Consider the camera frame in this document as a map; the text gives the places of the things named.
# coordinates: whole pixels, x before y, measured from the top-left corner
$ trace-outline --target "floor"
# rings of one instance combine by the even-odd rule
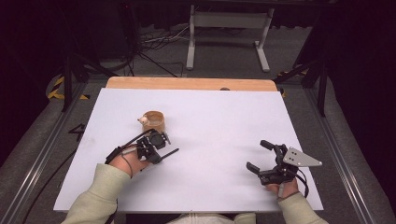
[[[260,34],[256,30],[201,30],[196,37],[194,69],[183,69],[182,73],[182,63],[187,57],[186,39],[180,38],[162,49],[147,50],[145,54],[178,77],[269,79],[275,78],[280,71],[291,69],[309,31],[309,28],[270,30],[264,45],[270,73],[261,70],[252,47]],[[104,66],[111,64],[114,62],[103,63]],[[133,72],[136,76],[171,76],[139,56],[135,57]],[[117,73],[131,75],[129,67]],[[320,169],[311,169],[324,206],[318,214],[329,223],[396,223],[388,198],[347,126],[331,81],[325,102],[326,118],[323,118],[315,107],[317,88],[302,89],[298,82],[301,78],[291,78],[278,87],[285,90],[285,105],[304,152],[324,163]],[[78,147],[78,134],[69,131],[81,123],[88,123],[106,81],[106,76],[92,75],[87,84],[75,83],[75,95],[85,94],[91,98],[76,100],[66,112],[61,112],[63,100],[50,99],[49,105],[0,168],[1,223],[58,223],[64,220],[65,214],[53,212],[52,208],[71,159],[51,176]],[[117,223],[124,220],[124,214],[117,215]],[[258,214],[258,223],[284,223],[284,220],[280,213]]]

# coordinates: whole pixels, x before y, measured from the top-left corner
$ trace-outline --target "person's right hand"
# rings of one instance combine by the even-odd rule
[[[281,199],[285,199],[287,197],[289,197],[290,195],[298,192],[298,185],[297,185],[297,179],[294,178],[292,181],[287,182],[287,183],[283,183],[283,194],[282,195],[278,195],[279,193],[279,185],[278,184],[269,184],[266,185],[265,187],[272,191],[273,193],[275,193],[276,195],[278,195]]]

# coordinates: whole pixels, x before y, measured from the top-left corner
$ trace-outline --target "hand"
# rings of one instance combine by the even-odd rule
[[[139,160],[136,150],[123,155],[123,157],[118,155],[109,163],[109,165],[119,168],[123,172],[127,173],[131,178],[144,168],[148,167],[150,164],[151,163],[149,161]]]
[[[279,193],[279,185],[278,184],[269,184],[265,186],[267,189],[278,195]],[[294,178],[292,181],[283,183],[283,194],[280,195],[281,199],[285,199],[289,197],[291,194],[298,192],[297,179]]]

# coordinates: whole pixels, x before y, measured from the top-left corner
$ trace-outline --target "person's left hand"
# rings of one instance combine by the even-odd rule
[[[132,178],[135,174],[139,173],[141,170],[151,165],[151,163],[149,161],[139,160],[137,158],[137,151],[135,150],[133,152],[123,155],[123,157],[121,155],[118,155],[113,159],[113,161],[109,163],[109,165],[119,168]]]

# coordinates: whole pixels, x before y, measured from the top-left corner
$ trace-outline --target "person's right arm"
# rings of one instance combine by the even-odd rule
[[[283,194],[277,199],[288,224],[325,224],[327,221],[319,217],[306,198],[298,190],[297,180],[284,183]],[[279,185],[267,185],[269,190],[278,195]]]

